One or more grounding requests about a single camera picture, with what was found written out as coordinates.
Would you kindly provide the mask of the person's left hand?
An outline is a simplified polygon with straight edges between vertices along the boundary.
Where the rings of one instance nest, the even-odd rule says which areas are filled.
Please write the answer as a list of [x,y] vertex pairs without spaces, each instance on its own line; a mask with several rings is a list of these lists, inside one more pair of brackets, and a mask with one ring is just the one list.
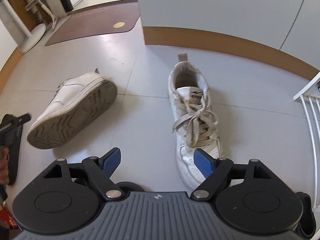
[[0,184],[8,185],[9,183],[9,170],[8,170],[9,149],[7,147],[4,147],[2,154],[3,154],[3,157],[0,160]]

